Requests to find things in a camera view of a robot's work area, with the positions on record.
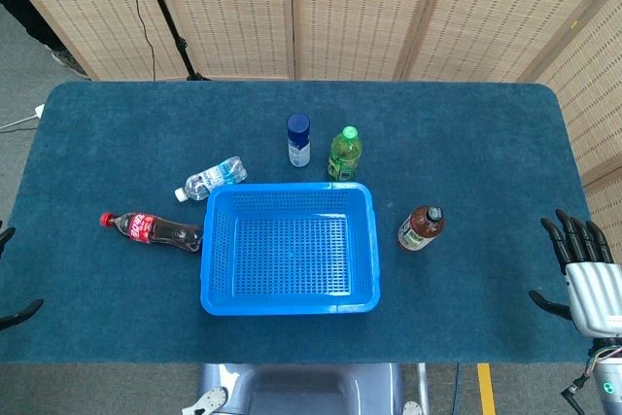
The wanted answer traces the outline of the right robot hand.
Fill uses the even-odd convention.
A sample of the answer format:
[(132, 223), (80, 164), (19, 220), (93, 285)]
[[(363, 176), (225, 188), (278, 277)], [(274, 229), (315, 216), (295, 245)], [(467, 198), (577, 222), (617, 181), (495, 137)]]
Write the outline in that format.
[(547, 218), (540, 222), (552, 243), (569, 302), (550, 301), (537, 291), (530, 291), (529, 297), (542, 311), (573, 323), (581, 335), (619, 345), (621, 265), (594, 222), (582, 222), (561, 209), (555, 214), (558, 225)]

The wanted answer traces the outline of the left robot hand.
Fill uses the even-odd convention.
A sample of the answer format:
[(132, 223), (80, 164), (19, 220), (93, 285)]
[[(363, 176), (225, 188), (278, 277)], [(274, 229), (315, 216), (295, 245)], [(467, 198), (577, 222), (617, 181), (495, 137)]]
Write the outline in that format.
[[(4, 253), (4, 249), (7, 243), (13, 238), (15, 235), (16, 229), (12, 226), (4, 229), (1, 232), (1, 240), (0, 240), (0, 253)], [(43, 306), (45, 301), (41, 298), (37, 298), (30, 302), (24, 309), (10, 315), (2, 316), (0, 319), (0, 330), (3, 331), (5, 329), (9, 329), (11, 327), (15, 327), (29, 319), (31, 319)]]

